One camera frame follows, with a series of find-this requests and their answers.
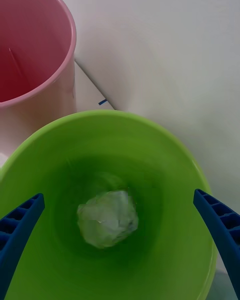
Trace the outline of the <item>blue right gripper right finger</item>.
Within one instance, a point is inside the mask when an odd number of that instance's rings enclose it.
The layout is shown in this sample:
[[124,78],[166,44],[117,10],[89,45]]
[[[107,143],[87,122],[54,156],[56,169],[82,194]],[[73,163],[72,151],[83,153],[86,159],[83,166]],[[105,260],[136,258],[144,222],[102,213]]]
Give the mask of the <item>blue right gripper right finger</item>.
[[240,297],[240,215],[196,189],[193,204],[202,217],[224,263],[236,296]]

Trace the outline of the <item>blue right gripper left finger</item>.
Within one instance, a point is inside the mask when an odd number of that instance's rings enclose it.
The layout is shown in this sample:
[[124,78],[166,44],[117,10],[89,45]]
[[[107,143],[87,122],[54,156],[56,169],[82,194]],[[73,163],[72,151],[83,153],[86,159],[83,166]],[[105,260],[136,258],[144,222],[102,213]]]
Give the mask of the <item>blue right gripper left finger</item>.
[[28,239],[45,209],[38,193],[0,220],[0,299],[4,299]]

